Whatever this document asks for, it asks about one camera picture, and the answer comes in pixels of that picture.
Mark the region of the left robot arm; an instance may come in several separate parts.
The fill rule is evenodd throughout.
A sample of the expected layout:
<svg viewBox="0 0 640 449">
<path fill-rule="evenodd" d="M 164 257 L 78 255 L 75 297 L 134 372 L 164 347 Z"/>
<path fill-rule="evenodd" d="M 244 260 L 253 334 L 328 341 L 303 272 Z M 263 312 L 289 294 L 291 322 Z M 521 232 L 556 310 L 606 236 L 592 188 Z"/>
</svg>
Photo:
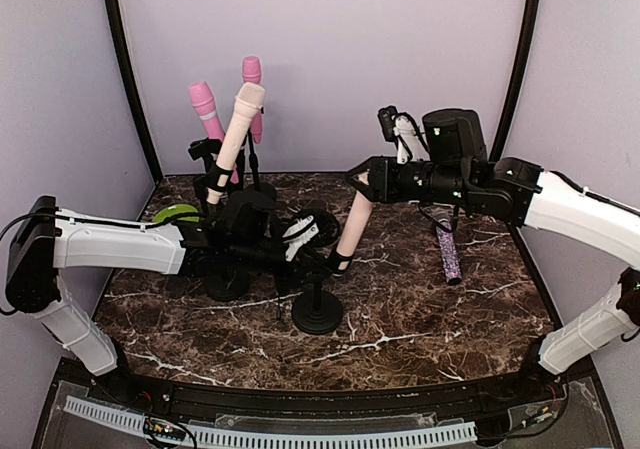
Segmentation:
<svg viewBox="0 0 640 449">
<path fill-rule="evenodd" d="M 119 344 L 71 298 L 60 270 L 120 268 L 202 278 L 210 298 L 228 302 L 248 291 L 254 271 L 271 273 L 279 293 L 323 280 L 328 271 L 317 251 L 341 232 L 322 209 L 281 219 L 273 199 L 250 190 L 233 193 L 205 214 L 181 212 L 156 223 L 94 218 L 42 196 L 15 223 L 7 302 L 39 320 L 120 405 L 140 398 L 140 381 L 130 375 Z"/>
</svg>

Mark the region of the purple rhinestone microphone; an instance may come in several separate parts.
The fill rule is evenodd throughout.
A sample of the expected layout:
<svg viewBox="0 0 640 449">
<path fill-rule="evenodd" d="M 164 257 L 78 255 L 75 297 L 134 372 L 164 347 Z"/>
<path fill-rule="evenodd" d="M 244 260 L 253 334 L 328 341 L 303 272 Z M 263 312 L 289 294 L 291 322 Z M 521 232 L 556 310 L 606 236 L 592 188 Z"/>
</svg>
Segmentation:
<svg viewBox="0 0 640 449">
<path fill-rule="evenodd" d="M 462 275 L 450 217 L 444 209 L 436 209 L 433 216 L 437 222 L 436 235 L 440 247 L 446 283 L 448 285 L 458 285 L 462 281 Z"/>
</svg>

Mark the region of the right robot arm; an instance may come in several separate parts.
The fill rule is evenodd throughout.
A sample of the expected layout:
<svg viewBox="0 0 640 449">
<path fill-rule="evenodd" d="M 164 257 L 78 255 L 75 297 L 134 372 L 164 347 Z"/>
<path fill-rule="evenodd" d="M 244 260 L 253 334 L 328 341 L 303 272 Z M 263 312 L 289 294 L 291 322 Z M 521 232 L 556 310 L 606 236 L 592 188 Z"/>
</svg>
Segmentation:
<svg viewBox="0 0 640 449">
<path fill-rule="evenodd" d="M 488 159 L 478 114 L 441 109 L 420 122 L 394 106 L 377 114 L 393 157 L 375 156 L 348 172 L 356 196 L 331 259 L 345 272 L 376 203 L 449 205 L 515 227 L 549 231 L 627 263 L 612 288 L 591 308 L 529 349 L 510 382 L 521 403 L 534 401 L 559 375 L 617 337 L 639 329 L 639 212 L 593 193 L 564 174 L 514 157 Z"/>
</svg>

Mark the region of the beige microphone round head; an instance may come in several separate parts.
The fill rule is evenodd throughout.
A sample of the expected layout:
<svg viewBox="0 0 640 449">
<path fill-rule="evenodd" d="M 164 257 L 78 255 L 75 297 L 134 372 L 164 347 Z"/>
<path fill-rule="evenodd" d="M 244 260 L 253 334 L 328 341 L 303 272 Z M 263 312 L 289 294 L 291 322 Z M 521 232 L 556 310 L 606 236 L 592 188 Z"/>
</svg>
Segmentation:
<svg viewBox="0 0 640 449">
<path fill-rule="evenodd" d="M 373 203 L 357 190 L 340 239 L 328 260 L 334 275 L 342 275 L 348 270 L 372 210 Z"/>
</svg>

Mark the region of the black tripod mic stand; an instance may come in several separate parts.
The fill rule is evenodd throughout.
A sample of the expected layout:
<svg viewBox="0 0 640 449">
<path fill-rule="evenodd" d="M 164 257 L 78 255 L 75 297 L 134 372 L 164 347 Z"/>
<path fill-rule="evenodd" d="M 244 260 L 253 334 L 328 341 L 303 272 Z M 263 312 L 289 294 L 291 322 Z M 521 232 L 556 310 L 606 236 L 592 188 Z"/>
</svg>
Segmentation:
<svg viewBox="0 0 640 449">
<path fill-rule="evenodd" d="M 284 257 L 283 265 L 273 271 L 278 320 L 282 319 L 281 301 L 292 290 L 322 284 L 330 276 L 328 257 L 318 250 L 336 242 L 341 231 L 338 219 L 324 209 L 305 209 L 288 219 L 270 214 L 269 235 Z"/>
</svg>

